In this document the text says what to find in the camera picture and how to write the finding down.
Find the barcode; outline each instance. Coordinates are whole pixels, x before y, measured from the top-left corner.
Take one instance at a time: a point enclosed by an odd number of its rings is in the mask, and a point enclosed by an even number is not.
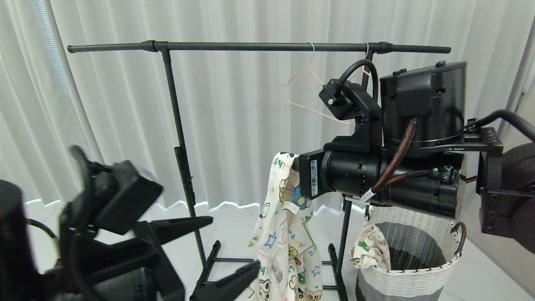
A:
[[[312,196],[318,195],[318,160],[310,161],[310,186],[312,187]]]

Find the garment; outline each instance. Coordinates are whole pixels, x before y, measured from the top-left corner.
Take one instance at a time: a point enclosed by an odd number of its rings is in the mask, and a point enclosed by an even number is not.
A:
[[[279,153],[271,164],[266,199],[247,244],[261,263],[247,289],[252,300],[316,301],[323,295],[322,258],[307,226],[314,210],[301,196],[295,158]]]
[[[355,268],[378,266],[390,270],[390,251],[385,236],[375,225],[366,226],[349,251],[349,260]]]

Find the white floor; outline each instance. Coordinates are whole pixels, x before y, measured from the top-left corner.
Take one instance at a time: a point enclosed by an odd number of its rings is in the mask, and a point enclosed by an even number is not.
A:
[[[27,205],[27,215],[45,223],[55,231],[57,217],[62,206],[61,203],[43,206],[41,202],[34,202]],[[201,230],[206,256],[210,253],[216,239],[220,240],[222,244],[219,257],[252,258],[254,256],[253,250],[247,248],[246,243],[258,218],[258,205],[238,208],[234,204],[223,204],[218,208],[209,210],[206,204],[198,204],[196,212],[199,216],[210,215],[214,217],[213,224]],[[160,220],[179,217],[188,217],[187,207],[182,202],[168,209],[155,205],[147,211],[142,219]],[[311,234],[322,252],[323,260],[329,260],[327,253],[329,243],[333,243],[338,251],[342,217],[342,211],[322,207],[309,222]],[[356,235],[361,230],[362,222],[363,213],[354,206],[348,233],[348,247],[354,242]],[[40,271],[50,268],[55,260],[52,242],[39,229],[31,229],[30,237],[38,268]],[[99,239],[106,243],[115,243],[124,238],[105,232],[99,235]],[[164,250],[186,286],[187,294],[190,295],[202,270],[194,235],[189,234],[168,243],[164,246]],[[232,274],[241,265],[216,263],[209,280],[217,280]],[[342,273],[349,300],[355,300],[356,270],[351,266],[347,253],[343,259]],[[324,284],[334,284],[330,266],[323,267],[322,275]],[[246,300],[246,298],[242,295],[238,300]],[[338,295],[336,291],[325,291],[323,300],[338,300]],[[443,289],[440,300],[520,301],[533,299],[467,240],[463,257]]]

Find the white and gray basket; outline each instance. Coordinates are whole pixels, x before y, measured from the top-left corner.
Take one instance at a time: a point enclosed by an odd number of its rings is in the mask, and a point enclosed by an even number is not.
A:
[[[461,257],[466,226],[399,207],[367,207],[368,224],[384,234],[392,270],[359,269],[357,300],[438,300]]]

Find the black clothes rack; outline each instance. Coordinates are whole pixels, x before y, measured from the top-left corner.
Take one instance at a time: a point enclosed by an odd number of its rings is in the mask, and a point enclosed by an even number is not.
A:
[[[184,131],[182,129],[182,121],[180,119],[180,109],[177,99],[177,91],[174,84],[173,70],[171,67],[171,50],[205,50],[205,51],[319,51],[319,52],[366,52],[366,59],[372,60],[374,54],[386,54],[389,52],[420,52],[420,53],[442,53],[447,54],[451,51],[450,47],[436,47],[436,46],[411,46],[411,45],[394,45],[387,42],[379,43],[222,43],[222,42],[166,42],[166,41],[144,41],[141,43],[127,43],[127,44],[100,44],[100,45],[85,45],[85,46],[67,46],[70,53],[76,52],[92,52],[92,51],[116,51],[116,50],[145,50],[149,52],[161,52],[162,59],[165,66],[165,74],[167,76],[167,84],[169,86],[169,94],[171,97],[171,105],[173,107],[174,121],[177,128],[178,141],[180,146],[174,148],[175,156],[177,157],[178,169],[182,178],[182,185],[186,195],[186,203],[191,217],[195,217],[195,193],[193,191],[192,176],[189,171],[189,162],[186,152],[186,143],[184,141]],[[362,86],[368,86],[368,75],[362,75]],[[299,166],[293,166],[294,169],[299,170]],[[342,224],[342,233],[340,237],[340,248],[338,256],[333,244],[328,247],[330,261],[323,261],[323,265],[330,265],[334,273],[335,285],[324,285],[326,290],[336,290],[341,301],[347,301],[346,287],[342,278],[342,262],[344,256],[344,249],[346,248],[347,229],[349,226],[349,218],[351,215],[351,202],[344,200],[343,207],[344,216]],[[195,230],[195,239],[197,241],[197,248],[201,257],[202,273],[197,281],[196,286],[199,287],[210,283],[208,277],[212,271],[213,265],[216,262],[251,262],[253,259],[248,258],[224,258],[217,257],[221,249],[221,242],[216,240],[212,247],[212,251],[206,258],[204,253],[204,246],[199,230]]]

